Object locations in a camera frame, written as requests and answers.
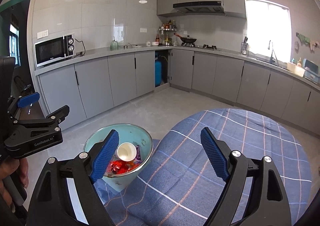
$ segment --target electrical outlet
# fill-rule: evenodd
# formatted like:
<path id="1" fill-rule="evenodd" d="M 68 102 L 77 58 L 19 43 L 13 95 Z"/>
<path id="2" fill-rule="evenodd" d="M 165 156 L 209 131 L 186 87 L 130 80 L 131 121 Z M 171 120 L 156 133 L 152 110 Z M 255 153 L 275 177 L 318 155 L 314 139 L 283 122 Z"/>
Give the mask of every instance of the electrical outlet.
<path id="1" fill-rule="evenodd" d="M 49 36 L 49 30 L 48 29 L 44 30 L 42 33 L 43 33 L 43 37 Z"/>
<path id="2" fill-rule="evenodd" d="M 37 33 L 37 38 L 38 39 L 43 38 L 43 31 Z"/>

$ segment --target human hand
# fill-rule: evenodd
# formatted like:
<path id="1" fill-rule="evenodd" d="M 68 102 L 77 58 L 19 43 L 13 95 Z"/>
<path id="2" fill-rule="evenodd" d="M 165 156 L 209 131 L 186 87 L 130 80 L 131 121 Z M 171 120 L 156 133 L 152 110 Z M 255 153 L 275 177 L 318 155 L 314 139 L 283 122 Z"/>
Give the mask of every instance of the human hand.
<path id="1" fill-rule="evenodd" d="M 4 187 L 2 179 L 11 175 L 14 171 L 17 171 L 20 181 L 25 188 L 28 187 L 28 161 L 26 158 L 17 160 L 8 157 L 4 162 L 0 164 L 0 194 L 3 196 L 4 201 L 10 207 L 12 204 L 12 197 L 10 196 L 7 189 Z"/>

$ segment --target white paper cup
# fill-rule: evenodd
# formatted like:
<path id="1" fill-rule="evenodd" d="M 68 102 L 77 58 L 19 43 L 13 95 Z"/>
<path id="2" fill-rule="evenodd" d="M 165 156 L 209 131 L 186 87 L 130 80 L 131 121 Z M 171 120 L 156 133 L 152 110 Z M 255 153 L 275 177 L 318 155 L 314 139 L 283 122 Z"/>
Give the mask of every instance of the white paper cup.
<path id="1" fill-rule="evenodd" d="M 116 150 L 116 156 L 123 161 L 134 160 L 136 155 L 137 155 L 137 149 L 130 142 L 122 143 L 121 145 L 118 146 Z"/>

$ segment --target cabinet handle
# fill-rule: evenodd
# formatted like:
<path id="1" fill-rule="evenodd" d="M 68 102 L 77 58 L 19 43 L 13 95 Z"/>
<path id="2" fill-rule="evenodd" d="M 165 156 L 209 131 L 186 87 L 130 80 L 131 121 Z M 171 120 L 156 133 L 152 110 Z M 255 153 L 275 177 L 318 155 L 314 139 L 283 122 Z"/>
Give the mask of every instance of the cabinet handle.
<path id="1" fill-rule="evenodd" d="M 78 86 L 79 86 L 79 81 L 78 81 L 77 71 L 75 71 L 75 73 L 76 73 L 76 80 L 77 80 L 77 84 L 78 84 Z"/>

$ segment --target kitchen countertop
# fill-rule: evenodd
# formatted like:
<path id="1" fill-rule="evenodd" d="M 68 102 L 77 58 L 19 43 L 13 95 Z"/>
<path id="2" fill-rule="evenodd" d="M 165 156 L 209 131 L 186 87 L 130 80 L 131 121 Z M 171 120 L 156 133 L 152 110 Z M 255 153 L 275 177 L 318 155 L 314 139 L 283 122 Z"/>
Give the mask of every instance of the kitchen countertop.
<path id="1" fill-rule="evenodd" d="M 237 52 L 237 51 L 232 51 L 232 50 L 227 50 L 227 49 L 218 49 L 218 50 L 214 51 L 214 50 L 204 49 L 204 48 L 200 48 L 200 47 L 193 48 L 193 47 L 182 47 L 182 46 L 161 46 L 161 47 L 159 47 L 159 46 L 151 46 L 151 47 L 142 46 L 142 47 L 138 47 L 138 48 L 119 49 L 119 50 L 114 50 L 114 51 L 111 51 L 110 47 L 91 49 L 91 50 L 87 50 L 84 56 L 72 57 L 68 60 L 63 60 L 63 61 L 57 62 L 55 64 L 41 67 L 41 68 L 35 70 L 35 75 L 40 75 L 40 74 L 52 71 L 54 69 L 63 67 L 63 66 L 67 66 L 70 64 L 75 64 L 78 62 L 82 62 L 82 61 L 86 61 L 86 60 L 90 60 L 90 59 L 95 59 L 95 58 L 99 58 L 99 57 L 106 57 L 106 56 L 113 56 L 113 55 L 118 55 L 118 54 L 140 52 L 140 51 L 148 51 L 148 50 L 170 50 L 170 49 L 181 49 L 181 50 L 205 52 L 205 53 L 211 53 L 211 54 L 216 54 L 216 55 L 220 55 L 220 56 L 234 57 L 234 58 L 242 59 L 244 61 L 252 62 L 255 64 L 260 64 L 260 65 L 269 67 L 273 70 L 290 75 L 296 79 L 299 79 L 300 81 L 302 81 L 302 82 L 304 82 L 304 83 L 306 83 L 306 84 L 308 84 L 308 85 L 312 86 L 313 88 L 320 91 L 320 87 L 318 85 L 314 84 L 313 82 L 311 82 L 303 77 L 299 77 L 298 75 L 296 75 L 286 69 L 278 67 L 276 65 L 269 64 L 269 63 L 260 61 L 258 59 L 252 58 L 252 57 L 244 56 L 244 55 L 240 54 L 240 52 Z"/>

